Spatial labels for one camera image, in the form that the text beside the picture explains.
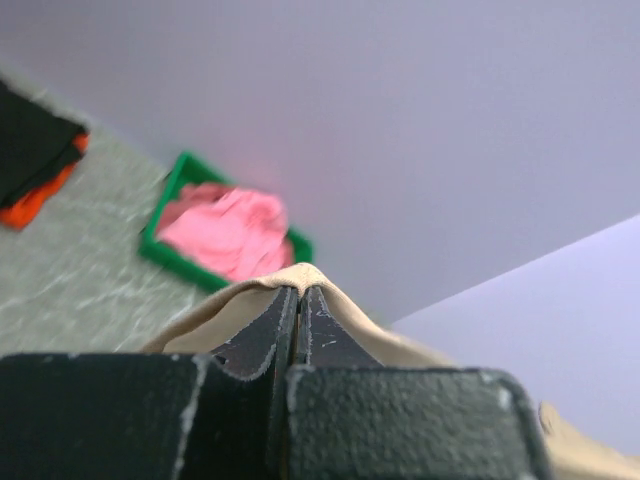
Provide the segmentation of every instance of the green plastic tray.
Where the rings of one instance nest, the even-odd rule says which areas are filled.
[[[165,189],[162,192],[158,205],[151,215],[151,220],[140,234],[138,253],[204,289],[215,292],[229,285],[229,281],[211,273],[209,270],[199,267],[168,245],[158,242],[154,236],[164,207],[169,201],[178,198],[182,187],[187,183],[201,184],[205,182],[223,183],[225,185],[234,184],[227,177],[206,165],[205,162],[198,159],[191,152],[182,153],[167,177]],[[293,245],[295,263],[312,262],[313,246],[311,242],[293,228],[289,229],[287,237]]]

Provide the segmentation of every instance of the pink cloth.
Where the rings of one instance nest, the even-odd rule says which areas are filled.
[[[185,202],[196,201],[191,194],[186,192]],[[176,206],[171,215],[181,208]],[[158,230],[158,239],[202,267],[239,282],[292,264],[287,229],[286,211],[278,197],[234,188],[216,202],[187,207]]]
[[[178,200],[167,203],[162,210],[160,220],[156,232],[175,222],[180,215],[189,210],[191,207],[201,205],[203,203],[213,203],[220,200],[226,193],[235,187],[229,185],[221,185],[219,183],[203,183],[201,185],[187,184],[180,190]]]

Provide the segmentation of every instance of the beige fabric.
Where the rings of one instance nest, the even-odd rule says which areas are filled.
[[[557,480],[640,480],[640,464],[580,433],[547,403],[540,424]]]
[[[454,366],[444,355],[380,328],[317,268],[305,263],[220,290],[145,345],[143,351],[211,351],[262,313],[278,287],[294,287],[303,295],[313,285],[322,288],[335,319],[383,365]],[[640,480],[637,458],[624,457],[585,437],[546,403],[540,406],[539,416],[557,480]]]
[[[302,296],[318,285],[329,311],[362,348],[383,365],[433,367],[453,365],[444,355],[388,332],[372,322],[320,270],[299,263],[271,275],[230,285],[210,296],[183,319],[143,347],[145,352],[208,352],[233,337],[268,306],[281,286]]]

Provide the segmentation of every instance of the gray carpet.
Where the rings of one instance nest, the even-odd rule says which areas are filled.
[[[24,78],[3,78],[81,117]],[[0,226],[0,354],[135,350],[205,297],[136,254],[167,171],[91,126],[88,154],[22,232]]]

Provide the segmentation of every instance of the lavender wall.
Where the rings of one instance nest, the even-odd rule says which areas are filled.
[[[391,320],[640,211],[636,0],[5,0],[0,57],[284,197]]]
[[[398,321],[516,375],[594,438],[640,454],[640,216]]]

